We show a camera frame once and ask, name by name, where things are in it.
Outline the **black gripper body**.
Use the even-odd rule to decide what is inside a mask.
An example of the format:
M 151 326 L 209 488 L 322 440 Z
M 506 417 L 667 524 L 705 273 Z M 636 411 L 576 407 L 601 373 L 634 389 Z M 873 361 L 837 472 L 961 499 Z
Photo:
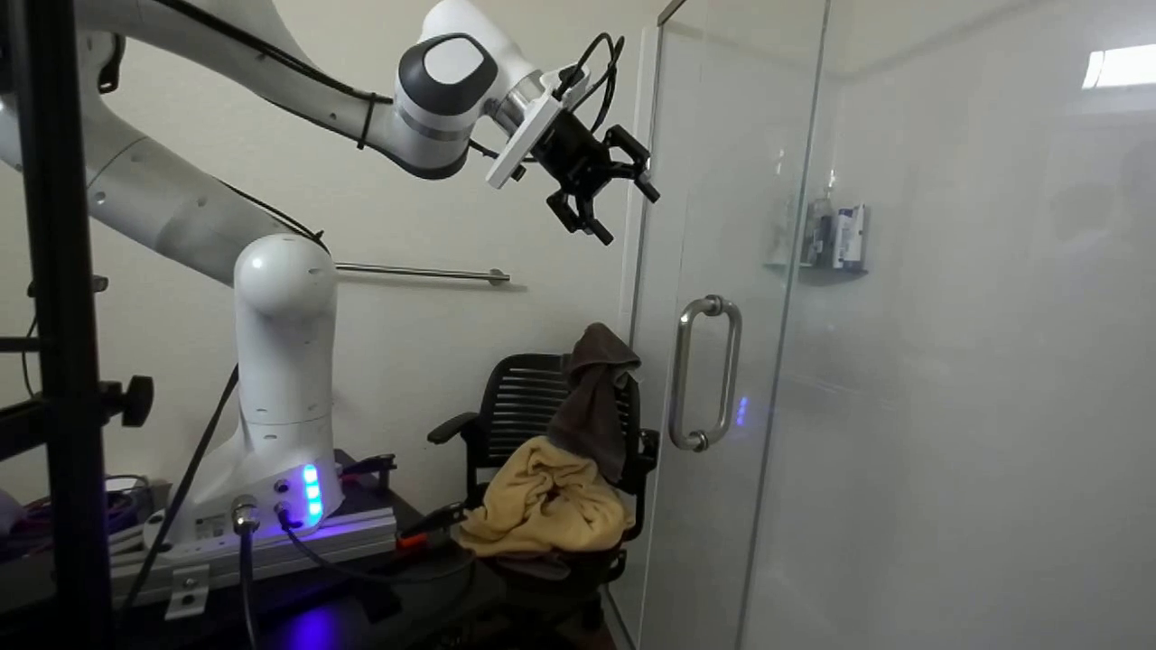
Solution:
M 622 149 L 607 149 L 602 137 L 595 137 L 576 112 L 565 112 L 531 154 L 558 181 L 558 190 L 593 198 L 612 181 L 613 164 L 629 158 Z

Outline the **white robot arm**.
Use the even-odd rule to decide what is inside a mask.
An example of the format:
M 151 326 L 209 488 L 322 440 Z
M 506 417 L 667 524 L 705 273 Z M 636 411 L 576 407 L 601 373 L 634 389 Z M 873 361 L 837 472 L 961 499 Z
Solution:
M 579 118 L 582 71 L 547 76 L 472 0 L 428 10 L 388 93 L 315 68 L 271 0 L 71 0 L 65 45 L 76 71 L 65 87 L 85 103 L 85 208 L 235 290 L 241 421 L 217 472 L 181 506 L 185 530 L 241 499 L 303 530 L 342 506 L 333 461 L 336 263 L 322 241 L 105 105 L 126 40 L 213 68 L 423 181 L 459 174 L 472 127 L 496 123 L 506 145 L 488 181 L 542 168 L 558 181 L 547 207 L 572 233 L 601 235 L 593 198 L 613 181 L 647 181 L 647 149 L 629 129 Z

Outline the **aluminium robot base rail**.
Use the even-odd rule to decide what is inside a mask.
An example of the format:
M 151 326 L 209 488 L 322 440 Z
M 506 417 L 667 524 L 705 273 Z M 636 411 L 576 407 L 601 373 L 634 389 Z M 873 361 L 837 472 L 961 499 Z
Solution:
M 146 566 L 156 524 L 138 524 L 107 537 L 112 596 L 126 601 L 138 571 Z M 254 576 L 283 578 L 328 564 L 388 556 L 399 544 L 399 517 L 389 506 L 366 513 L 341 513 L 317 529 L 283 530 L 264 520 L 254 533 Z M 233 529 L 200 541 L 165 541 L 138 594 L 141 604 L 165 601 L 181 590 L 227 590 L 239 582 L 239 533 Z

